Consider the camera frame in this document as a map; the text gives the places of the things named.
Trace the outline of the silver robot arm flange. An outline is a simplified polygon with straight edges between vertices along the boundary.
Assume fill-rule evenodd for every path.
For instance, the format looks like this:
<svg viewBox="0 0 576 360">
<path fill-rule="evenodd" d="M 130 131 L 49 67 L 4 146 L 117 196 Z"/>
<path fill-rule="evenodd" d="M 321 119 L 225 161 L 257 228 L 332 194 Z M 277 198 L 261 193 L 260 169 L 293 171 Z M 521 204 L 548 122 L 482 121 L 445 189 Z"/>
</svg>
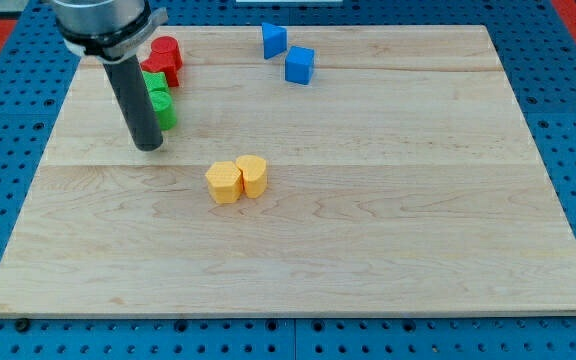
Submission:
<svg viewBox="0 0 576 360">
<path fill-rule="evenodd" d="M 48 0 L 66 47 L 79 57 L 118 64 L 168 21 L 146 0 Z"/>
</svg>

